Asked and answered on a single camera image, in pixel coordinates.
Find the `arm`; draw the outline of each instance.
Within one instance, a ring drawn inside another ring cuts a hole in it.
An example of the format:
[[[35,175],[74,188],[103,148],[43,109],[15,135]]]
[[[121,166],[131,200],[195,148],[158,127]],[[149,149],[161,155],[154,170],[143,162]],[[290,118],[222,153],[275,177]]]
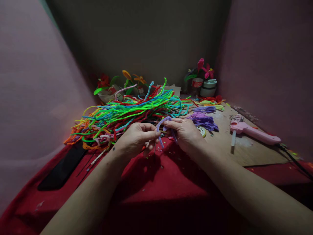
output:
[[[102,221],[122,172],[130,159],[158,142],[160,132],[149,123],[134,123],[116,142],[90,176],[47,224],[41,234],[91,234]]]
[[[227,201],[251,223],[270,234],[312,234],[313,212],[300,202],[219,154],[191,120],[164,123],[178,133],[180,147],[207,173]]]

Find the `power cord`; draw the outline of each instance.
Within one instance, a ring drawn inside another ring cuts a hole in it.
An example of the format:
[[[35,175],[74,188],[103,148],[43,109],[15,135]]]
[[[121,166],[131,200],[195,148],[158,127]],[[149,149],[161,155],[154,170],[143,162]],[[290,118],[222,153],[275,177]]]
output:
[[[280,144],[276,144],[276,146],[279,147],[283,152],[285,152],[290,157],[290,159],[310,178],[310,180],[313,181],[313,176],[299,162],[297,162],[297,160],[295,160],[290,153],[288,153],[286,148],[284,148]]]

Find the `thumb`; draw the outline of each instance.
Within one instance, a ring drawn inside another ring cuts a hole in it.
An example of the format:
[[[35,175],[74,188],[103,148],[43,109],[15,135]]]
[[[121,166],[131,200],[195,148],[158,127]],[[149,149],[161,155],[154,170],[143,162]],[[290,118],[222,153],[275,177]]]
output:
[[[142,132],[140,139],[141,141],[149,141],[160,137],[160,135],[161,133],[156,131]]]
[[[181,123],[180,122],[175,122],[175,121],[164,121],[164,126],[168,127],[168,128],[172,128],[175,131],[178,131],[178,129],[181,127]]]

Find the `forearm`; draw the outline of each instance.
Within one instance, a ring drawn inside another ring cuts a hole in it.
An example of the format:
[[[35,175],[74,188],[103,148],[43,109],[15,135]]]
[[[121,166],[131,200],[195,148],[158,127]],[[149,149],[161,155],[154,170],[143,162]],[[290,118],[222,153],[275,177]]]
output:
[[[307,207],[230,157],[205,147],[198,151],[195,161],[250,222],[273,234],[312,234],[313,212]]]
[[[90,234],[103,219],[127,165],[111,151],[55,214],[41,234]]]

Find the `purple pipe cleaner bundle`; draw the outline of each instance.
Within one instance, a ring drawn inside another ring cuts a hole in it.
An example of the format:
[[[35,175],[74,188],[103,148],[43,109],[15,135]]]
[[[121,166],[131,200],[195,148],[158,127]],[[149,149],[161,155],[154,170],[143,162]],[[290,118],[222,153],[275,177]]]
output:
[[[213,117],[208,117],[204,113],[194,112],[192,115],[188,116],[187,119],[191,119],[196,127],[203,126],[208,131],[213,131],[213,130],[218,131],[218,126],[214,123]]]
[[[216,107],[214,106],[198,107],[193,109],[192,111],[201,113],[214,113],[216,111]]]

